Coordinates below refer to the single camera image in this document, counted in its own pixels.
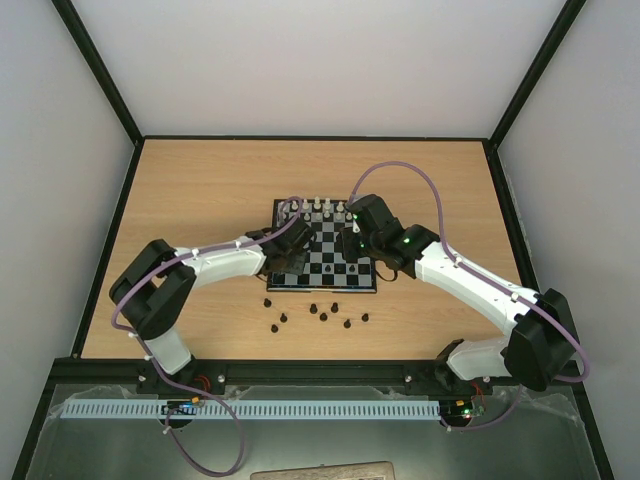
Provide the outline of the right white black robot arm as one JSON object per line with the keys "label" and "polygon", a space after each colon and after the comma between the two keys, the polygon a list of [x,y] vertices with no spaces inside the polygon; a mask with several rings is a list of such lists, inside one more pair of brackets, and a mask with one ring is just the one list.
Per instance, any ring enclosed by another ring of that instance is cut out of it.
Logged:
{"label": "right white black robot arm", "polygon": [[563,370],[584,351],[570,326],[569,303],[554,289],[539,293],[513,284],[451,249],[419,225],[389,233],[346,227],[337,236],[347,260],[370,257],[395,272],[434,285],[491,321],[500,336],[484,341],[452,343],[446,361],[436,367],[445,390],[460,390],[479,377],[511,377],[543,391],[554,381],[580,382]]}

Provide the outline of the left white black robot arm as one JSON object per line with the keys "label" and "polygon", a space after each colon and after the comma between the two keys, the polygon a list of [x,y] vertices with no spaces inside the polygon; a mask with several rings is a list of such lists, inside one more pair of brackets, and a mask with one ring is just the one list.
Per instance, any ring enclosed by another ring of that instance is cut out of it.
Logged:
{"label": "left white black robot arm", "polygon": [[304,255],[314,231],[304,223],[267,233],[250,231],[227,243],[200,249],[173,248],[163,240],[150,242],[113,283],[109,298],[129,333],[167,375],[175,375],[192,354],[175,324],[192,290],[241,276],[267,275]]}

